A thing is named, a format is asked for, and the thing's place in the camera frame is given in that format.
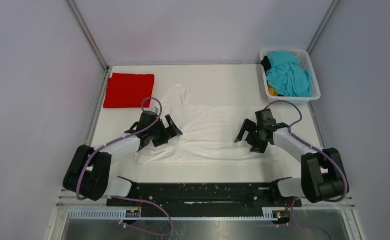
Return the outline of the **white t shirt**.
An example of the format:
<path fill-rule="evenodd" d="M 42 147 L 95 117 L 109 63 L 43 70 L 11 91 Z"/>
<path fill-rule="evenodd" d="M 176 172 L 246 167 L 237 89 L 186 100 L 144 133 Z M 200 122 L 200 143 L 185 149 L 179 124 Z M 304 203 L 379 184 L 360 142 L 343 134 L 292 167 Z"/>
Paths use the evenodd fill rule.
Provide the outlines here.
<path fill-rule="evenodd" d="M 163 110 L 182 131 L 168 143 L 146 146 L 134 155 L 138 164 L 214 164 L 273 162 L 278 153 L 269 145 L 264 153 L 250 151 L 246 141 L 235 142 L 244 119 L 254 119 L 259 106 L 204 105 L 190 102 L 190 91 L 175 84 L 161 98 Z"/>

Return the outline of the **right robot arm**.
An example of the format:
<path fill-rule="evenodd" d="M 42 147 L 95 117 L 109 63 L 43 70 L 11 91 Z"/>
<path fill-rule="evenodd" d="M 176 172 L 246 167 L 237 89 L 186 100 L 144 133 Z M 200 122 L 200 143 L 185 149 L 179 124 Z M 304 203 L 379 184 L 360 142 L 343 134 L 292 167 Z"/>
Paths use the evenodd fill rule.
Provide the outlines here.
<path fill-rule="evenodd" d="M 269 145 L 291 155 L 301 165 L 300 177 L 273 181 L 271 203 L 282 206 L 289 197 L 301 197 L 311 203 L 338 202 L 349 192 L 341 155 L 334 147 L 317 147 L 296 135 L 292 125 L 278 123 L 270 109 L 255 112 L 256 121 L 244 119 L 235 142 L 245 141 L 254 153 L 263 154 Z"/>

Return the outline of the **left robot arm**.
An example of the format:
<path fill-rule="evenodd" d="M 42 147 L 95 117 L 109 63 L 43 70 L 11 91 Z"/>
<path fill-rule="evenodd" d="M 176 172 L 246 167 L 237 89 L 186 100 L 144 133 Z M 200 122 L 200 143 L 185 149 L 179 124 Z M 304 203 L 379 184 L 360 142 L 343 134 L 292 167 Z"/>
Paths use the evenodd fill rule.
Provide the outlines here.
<path fill-rule="evenodd" d="M 63 188 L 74 192 L 78 200 L 97 201 L 103 196 L 119 195 L 127 206 L 136 203 L 137 190 L 131 188 L 131 181 L 110 176 L 111 165 L 149 144 L 158 147 L 183 134 L 170 115 L 165 119 L 168 126 L 159 114 L 144 110 L 139 120 L 120 137 L 98 147 L 80 145 L 63 178 Z"/>

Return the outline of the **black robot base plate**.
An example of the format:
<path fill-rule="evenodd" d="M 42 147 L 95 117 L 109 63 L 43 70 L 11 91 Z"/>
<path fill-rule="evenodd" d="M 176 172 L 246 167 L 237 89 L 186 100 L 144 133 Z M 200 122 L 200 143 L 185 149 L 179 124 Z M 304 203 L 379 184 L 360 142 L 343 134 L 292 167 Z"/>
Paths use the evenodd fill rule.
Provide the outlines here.
<path fill-rule="evenodd" d="M 154 202 L 169 214 L 174 210 L 241 210 L 277 207 L 285 209 L 291 197 L 278 196 L 271 182 L 254 183 L 133 183 L 129 198 L 136 203 L 116 198 L 107 200 L 108 207 L 155 208 Z"/>

